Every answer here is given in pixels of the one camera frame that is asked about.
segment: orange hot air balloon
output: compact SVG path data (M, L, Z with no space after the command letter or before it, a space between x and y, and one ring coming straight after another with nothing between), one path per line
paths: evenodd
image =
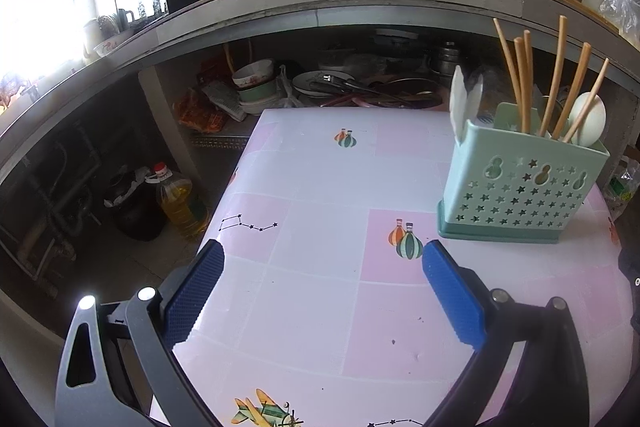
M396 219L396 227L389 234L389 244L396 247L404 237L404 229L402 228L402 219Z

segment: green hot air balloon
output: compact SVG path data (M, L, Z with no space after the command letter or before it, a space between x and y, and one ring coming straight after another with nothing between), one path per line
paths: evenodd
M414 235L414 224L406 224L406 233L396 245L396 252L403 259L418 259L422 255L423 245Z
M342 138L339 142L338 145L340 147L354 147L356 145L356 139L351 136L351 131L347 131L347 136L345 136L344 138Z

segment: stack of bowls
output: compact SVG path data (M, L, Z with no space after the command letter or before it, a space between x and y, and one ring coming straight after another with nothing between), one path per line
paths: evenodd
M260 114L273 107L278 101L278 86L273 75L274 62L271 58L252 62L233 74L238 88L240 106L248 114Z

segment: constellation print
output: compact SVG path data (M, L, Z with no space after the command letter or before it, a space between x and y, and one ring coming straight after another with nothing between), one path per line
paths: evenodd
M396 423L415 423L416 425L422 425L422 422L417 422L416 420L389 420L388 422L382 423L370 423L367 427L378 427L378 425L395 425Z
M223 219L222 222L220 222L220 228L218 229L218 231L221 232L222 230L231 229L232 227L247 227L248 229L262 232L263 230L269 230L269 229L272 229L273 227L277 227L278 225L277 223L273 223L268 227L260 228L260 227L256 227L255 225L248 225L246 223L243 223L241 218L242 218L242 214L238 214L237 216L225 217L225 219ZM232 225L226 225L226 227L224 227L223 225L225 224L225 221L228 221L229 219L237 219L238 222Z

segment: green pot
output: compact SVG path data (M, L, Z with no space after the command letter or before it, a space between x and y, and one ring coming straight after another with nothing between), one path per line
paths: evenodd
M243 102L257 102L263 98L268 98L276 93L276 79L269 80L263 84L258 84L247 89L239 89L238 95Z

